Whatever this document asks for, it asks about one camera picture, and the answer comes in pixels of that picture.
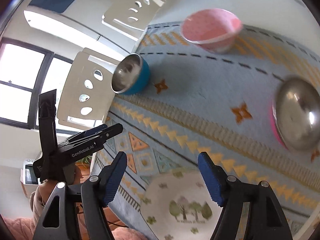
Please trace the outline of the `person's left hand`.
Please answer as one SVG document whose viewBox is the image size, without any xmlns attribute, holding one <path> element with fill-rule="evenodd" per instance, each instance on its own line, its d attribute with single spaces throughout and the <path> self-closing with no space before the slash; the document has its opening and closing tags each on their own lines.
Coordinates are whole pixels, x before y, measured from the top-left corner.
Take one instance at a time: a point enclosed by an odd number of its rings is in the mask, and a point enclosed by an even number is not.
<svg viewBox="0 0 320 240">
<path fill-rule="evenodd" d="M 30 197 L 30 207 L 33 212 L 33 221 L 36 226 L 39 218 L 41 217 L 42 211 L 48 201 L 52 191 L 55 189 L 59 182 L 56 180 L 46 180 L 44 183 L 39 185 L 35 192 Z"/>
</svg>

